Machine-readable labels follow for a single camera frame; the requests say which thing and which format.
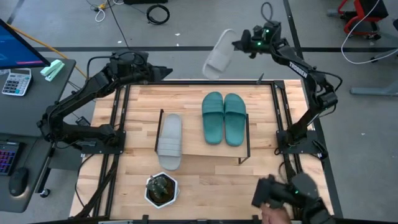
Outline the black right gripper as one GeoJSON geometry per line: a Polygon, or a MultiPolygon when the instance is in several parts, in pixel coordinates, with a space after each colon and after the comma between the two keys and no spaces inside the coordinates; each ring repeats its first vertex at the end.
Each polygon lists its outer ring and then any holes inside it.
{"type": "Polygon", "coordinates": [[[253,37],[253,29],[252,29],[252,34],[250,33],[249,30],[244,30],[241,40],[232,42],[232,45],[237,50],[242,50],[244,53],[249,54],[249,58],[251,59],[254,59],[257,56],[257,54],[271,54],[274,51],[274,44],[280,38],[281,24],[280,22],[276,21],[266,22],[265,24],[274,26],[274,34],[269,41],[254,40],[252,38],[253,37]]]}

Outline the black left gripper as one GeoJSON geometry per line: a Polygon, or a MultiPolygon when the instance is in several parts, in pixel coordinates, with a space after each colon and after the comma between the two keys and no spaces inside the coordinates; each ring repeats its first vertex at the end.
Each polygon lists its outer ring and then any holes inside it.
{"type": "Polygon", "coordinates": [[[162,78],[167,77],[169,72],[173,72],[172,68],[158,67],[150,63],[135,63],[133,67],[133,77],[136,83],[159,82],[162,78]]]}

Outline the grey rubber slide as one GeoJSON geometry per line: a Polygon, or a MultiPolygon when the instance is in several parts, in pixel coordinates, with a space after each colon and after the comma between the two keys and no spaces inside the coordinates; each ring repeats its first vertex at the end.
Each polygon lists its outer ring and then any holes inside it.
{"type": "Polygon", "coordinates": [[[232,60],[233,42],[237,39],[237,33],[233,29],[226,29],[222,32],[202,68],[202,74],[207,79],[218,80],[224,74],[232,60]]]}
{"type": "Polygon", "coordinates": [[[159,164],[169,171],[179,168],[182,160],[182,120],[178,114],[165,117],[158,140],[159,164]]]}

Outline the green rubber slide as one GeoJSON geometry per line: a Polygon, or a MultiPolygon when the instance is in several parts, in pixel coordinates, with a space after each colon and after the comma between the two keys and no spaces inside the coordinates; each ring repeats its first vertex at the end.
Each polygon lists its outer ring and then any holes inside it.
{"type": "Polygon", "coordinates": [[[223,139],[224,104],[220,92],[207,94],[201,104],[203,133],[208,144],[219,144],[223,139]]]}
{"type": "Polygon", "coordinates": [[[246,105],[243,99],[229,93],[224,98],[224,125],[225,138],[230,146],[240,146],[244,141],[246,124],[246,105]]]}

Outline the mint green stapler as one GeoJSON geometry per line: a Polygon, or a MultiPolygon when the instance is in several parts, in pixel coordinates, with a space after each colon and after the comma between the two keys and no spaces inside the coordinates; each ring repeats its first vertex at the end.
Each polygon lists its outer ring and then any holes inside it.
{"type": "Polygon", "coordinates": [[[56,59],[50,64],[50,66],[44,67],[40,71],[40,74],[45,77],[45,80],[51,82],[64,66],[65,64],[61,60],[56,59]]]}

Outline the small green cactus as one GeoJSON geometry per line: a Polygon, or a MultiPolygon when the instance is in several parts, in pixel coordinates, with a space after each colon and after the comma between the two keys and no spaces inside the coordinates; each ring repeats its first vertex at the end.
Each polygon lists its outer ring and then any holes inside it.
{"type": "Polygon", "coordinates": [[[150,179],[146,185],[147,189],[157,197],[161,198],[163,195],[167,195],[169,192],[166,188],[167,179],[162,176],[150,176],[150,179]]]}

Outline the white hexagonal plant pot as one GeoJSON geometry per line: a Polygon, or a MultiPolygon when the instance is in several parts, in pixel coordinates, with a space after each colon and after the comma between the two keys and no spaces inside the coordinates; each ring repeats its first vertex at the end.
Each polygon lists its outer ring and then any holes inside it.
{"type": "Polygon", "coordinates": [[[168,194],[167,195],[163,195],[161,198],[157,198],[153,192],[149,191],[146,187],[146,192],[145,192],[145,199],[151,203],[155,208],[163,208],[165,206],[171,205],[173,204],[179,193],[180,193],[180,189],[178,186],[178,182],[172,178],[171,176],[169,176],[168,174],[166,174],[165,172],[160,172],[156,175],[152,175],[154,177],[157,176],[162,176],[165,177],[167,179],[167,190],[168,190],[168,194]]]}

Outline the red and black cart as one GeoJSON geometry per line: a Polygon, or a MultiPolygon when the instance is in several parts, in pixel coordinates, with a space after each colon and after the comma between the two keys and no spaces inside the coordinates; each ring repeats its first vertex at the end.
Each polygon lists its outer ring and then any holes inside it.
{"type": "Polygon", "coordinates": [[[344,11],[348,0],[342,0],[337,9],[329,9],[327,16],[338,17],[346,22],[343,30],[348,37],[365,36],[368,40],[379,40],[378,22],[389,14],[383,0],[354,0],[354,10],[344,11]]]}

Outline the grey desk leg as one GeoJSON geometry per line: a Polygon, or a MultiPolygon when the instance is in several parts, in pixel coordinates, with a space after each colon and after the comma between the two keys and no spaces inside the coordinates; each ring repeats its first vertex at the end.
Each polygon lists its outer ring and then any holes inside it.
{"type": "MultiPolygon", "coordinates": [[[[398,48],[392,49],[382,54],[377,54],[370,59],[369,62],[374,63],[391,55],[398,57],[398,48]]],[[[368,96],[397,96],[398,97],[398,80],[393,81],[383,88],[365,88],[365,87],[351,87],[349,91],[352,95],[368,95],[368,96]]]]}

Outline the black desk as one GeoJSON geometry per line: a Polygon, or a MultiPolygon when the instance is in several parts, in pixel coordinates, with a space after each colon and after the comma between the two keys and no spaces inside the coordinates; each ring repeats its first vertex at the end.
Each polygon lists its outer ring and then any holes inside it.
{"type": "MultiPolygon", "coordinates": [[[[37,122],[48,106],[58,101],[75,68],[76,61],[63,59],[65,66],[48,82],[40,74],[41,68],[32,68],[33,82],[24,96],[9,96],[0,92],[0,141],[22,142],[19,158],[12,168],[28,170],[27,187],[17,197],[9,193],[8,175],[0,175],[0,212],[22,213],[26,210],[44,168],[51,144],[42,138],[37,122]]],[[[0,76],[0,89],[7,76],[0,76]]]]}

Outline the computer monitor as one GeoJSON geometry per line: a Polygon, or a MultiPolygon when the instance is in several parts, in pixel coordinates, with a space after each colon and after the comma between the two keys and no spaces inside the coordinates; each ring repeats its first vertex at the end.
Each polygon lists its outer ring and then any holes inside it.
{"type": "Polygon", "coordinates": [[[0,70],[49,65],[50,62],[45,57],[0,19],[0,70]]]}

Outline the person's hand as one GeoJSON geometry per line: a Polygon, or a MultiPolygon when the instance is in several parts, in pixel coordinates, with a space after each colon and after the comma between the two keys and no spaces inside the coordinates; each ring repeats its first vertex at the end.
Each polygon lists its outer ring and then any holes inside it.
{"type": "Polygon", "coordinates": [[[292,224],[285,208],[270,208],[268,204],[263,203],[260,209],[262,224],[292,224]]]}

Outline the backlit black keyboard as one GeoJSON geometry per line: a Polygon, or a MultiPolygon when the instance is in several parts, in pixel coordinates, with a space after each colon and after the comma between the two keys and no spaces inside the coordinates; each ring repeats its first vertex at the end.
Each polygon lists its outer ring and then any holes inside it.
{"type": "Polygon", "coordinates": [[[9,176],[18,161],[21,143],[0,141],[0,175],[9,176]]]}

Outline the black computer mouse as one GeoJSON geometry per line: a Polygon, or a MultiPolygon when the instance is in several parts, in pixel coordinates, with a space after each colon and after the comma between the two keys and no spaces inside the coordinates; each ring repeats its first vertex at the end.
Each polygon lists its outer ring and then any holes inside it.
{"type": "Polygon", "coordinates": [[[27,188],[27,182],[29,178],[29,170],[26,167],[20,167],[16,169],[10,179],[9,179],[9,193],[13,197],[18,197],[22,195],[26,188],[27,188]]]}

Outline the black aluminium table frame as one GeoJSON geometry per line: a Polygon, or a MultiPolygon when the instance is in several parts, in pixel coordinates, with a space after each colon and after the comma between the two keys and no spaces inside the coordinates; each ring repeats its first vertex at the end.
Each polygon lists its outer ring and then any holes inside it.
{"type": "Polygon", "coordinates": [[[138,220],[247,220],[259,213],[251,205],[257,180],[276,174],[282,157],[275,155],[276,133],[296,121],[307,109],[301,83],[250,80],[207,82],[169,80],[155,85],[132,86],[119,98],[98,100],[94,124],[112,122],[126,133],[117,171],[112,219],[138,220]],[[237,158],[182,155],[180,167],[170,172],[178,182],[176,201],[155,208],[145,199],[147,179],[163,171],[154,151],[160,110],[200,113],[204,97],[213,92],[239,95],[249,115],[251,156],[239,165],[237,158]]]}

